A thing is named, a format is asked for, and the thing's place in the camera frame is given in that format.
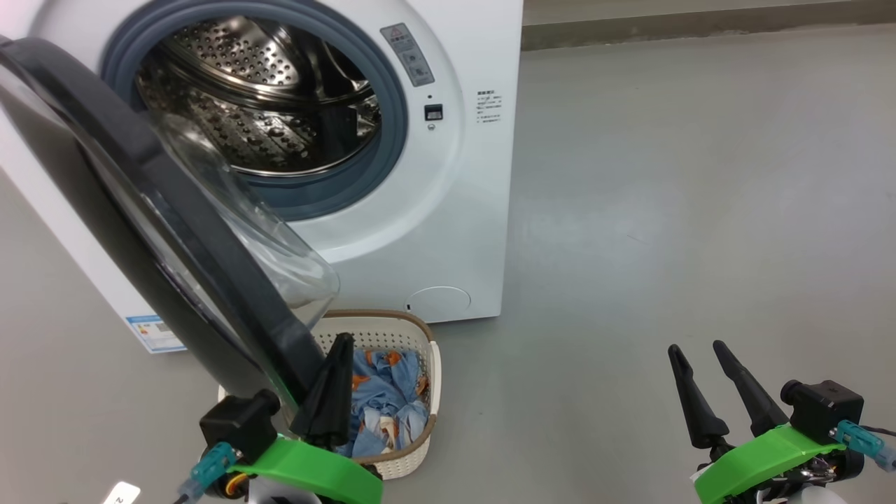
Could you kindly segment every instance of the laundry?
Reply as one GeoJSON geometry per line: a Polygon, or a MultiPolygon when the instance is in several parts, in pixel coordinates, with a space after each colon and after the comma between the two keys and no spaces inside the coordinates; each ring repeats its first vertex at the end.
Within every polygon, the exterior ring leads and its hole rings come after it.
{"type": "Polygon", "coordinates": [[[355,350],[352,372],[351,433],[337,451],[377,456],[410,446],[428,418],[421,400],[428,383],[417,354],[355,350]]]}

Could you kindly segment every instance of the washing machine door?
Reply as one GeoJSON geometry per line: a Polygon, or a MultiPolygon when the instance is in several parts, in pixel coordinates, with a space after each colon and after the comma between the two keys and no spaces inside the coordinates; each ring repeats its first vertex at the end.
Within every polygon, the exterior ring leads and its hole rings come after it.
{"type": "Polygon", "coordinates": [[[103,248],[202,365],[229,392],[269,388],[294,412],[323,362],[308,326],[329,302],[321,292],[335,293],[332,269],[251,192],[240,199],[240,186],[215,170],[213,152],[189,142],[188,128],[163,118],[157,134],[45,40],[0,38],[0,105],[103,248]],[[172,151],[159,135],[169,136],[172,151]],[[307,278],[294,282],[305,274],[324,283],[310,293],[320,298],[312,315],[292,304],[297,290],[308,293],[300,284],[307,278]]]}

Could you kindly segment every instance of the clothes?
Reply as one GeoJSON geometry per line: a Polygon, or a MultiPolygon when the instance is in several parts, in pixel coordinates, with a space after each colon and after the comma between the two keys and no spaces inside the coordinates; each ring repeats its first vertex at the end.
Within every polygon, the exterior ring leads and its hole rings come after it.
{"type": "Polygon", "coordinates": [[[429,415],[420,400],[426,377],[415,352],[355,350],[351,434],[344,456],[376,456],[410,446],[429,415]]]}

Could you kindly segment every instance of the yellow wire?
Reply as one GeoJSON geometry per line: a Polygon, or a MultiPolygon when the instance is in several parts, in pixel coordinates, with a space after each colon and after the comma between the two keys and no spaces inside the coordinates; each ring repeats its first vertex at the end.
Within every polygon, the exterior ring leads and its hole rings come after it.
{"type": "Polygon", "coordinates": [[[233,495],[237,489],[237,485],[244,482],[248,477],[248,474],[240,473],[230,478],[230,481],[224,486],[224,492],[228,495],[233,495]]]}

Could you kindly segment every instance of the front-loading washing machine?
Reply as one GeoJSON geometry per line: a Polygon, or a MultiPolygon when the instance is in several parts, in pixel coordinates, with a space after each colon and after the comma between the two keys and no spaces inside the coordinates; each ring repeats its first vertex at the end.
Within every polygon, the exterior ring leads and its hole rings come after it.
{"type": "MultiPolygon", "coordinates": [[[[521,10],[521,0],[3,0],[0,35],[59,46],[148,121],[186,118],[338,272],[335,308],[441,322],[500,313],[521,10]]],[[[139,332],[156,315],[21,127],[0,118],[0,167],[139,332]]],[[[171,336],[153,327],[156,341],[171,336]]]]}

